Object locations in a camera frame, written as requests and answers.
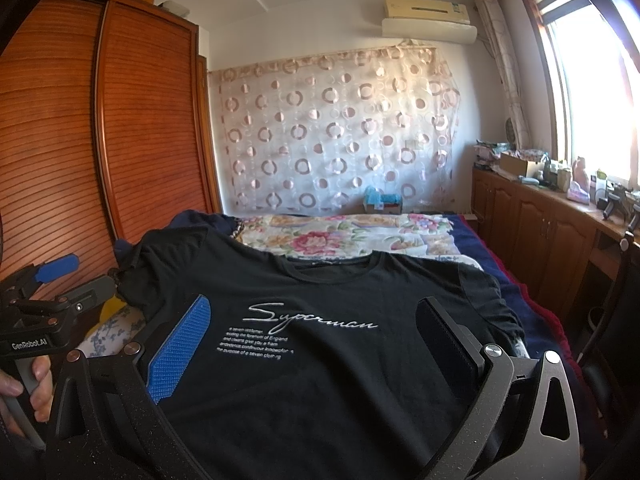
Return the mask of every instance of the floral bedspread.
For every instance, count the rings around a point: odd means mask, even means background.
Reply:
[[[296,258],[353,258],[371,251],[478,265],[462,256],[441,215],[349,215],[245,218],[238,239],[249,247]]]

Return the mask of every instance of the window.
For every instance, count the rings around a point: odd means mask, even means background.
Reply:
[[[545,65],[553,157],[638,187],[640,75],[589,0],[523,0]]]

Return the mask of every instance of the pink figurine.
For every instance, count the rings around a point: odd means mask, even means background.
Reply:
[[[589,192],[589,175],[585,171],[586,163],[584,161],[583,156],[579,156],[574,160],[573,165],[571,166],[572,172],[574,174],[574,182],[577,182],[578,186],[583,191]]]

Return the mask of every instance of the navy blue blanket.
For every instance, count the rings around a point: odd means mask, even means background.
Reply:
[[[460,253],[473,258],[485,272],[498,280],[504,301],[520,318],[529,355],[540,358],[545,350],[554,350],[561,356],[574,398],[580,441],[585,448],[584,460],[589,471],[593,472],[607,452],[607,441],[596,418],[593,398],[582,380],[580,368],[571,356],[560,321],[553,313],[529,298],[525,285],[509,279],[504,264],[486,248],[461,216],[447,217],[453,223],[451,234]]]

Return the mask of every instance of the black t-shirt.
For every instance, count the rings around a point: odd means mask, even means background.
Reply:
[[[291,260],[210,228],[146,234],[118,291],[147,320],[209,299],[209,329],[159,406],[215,479],[411,479],[468,408],[416,329],[418,301],[435,296],[512,355],[524,338],[474,267],[377,251]]]

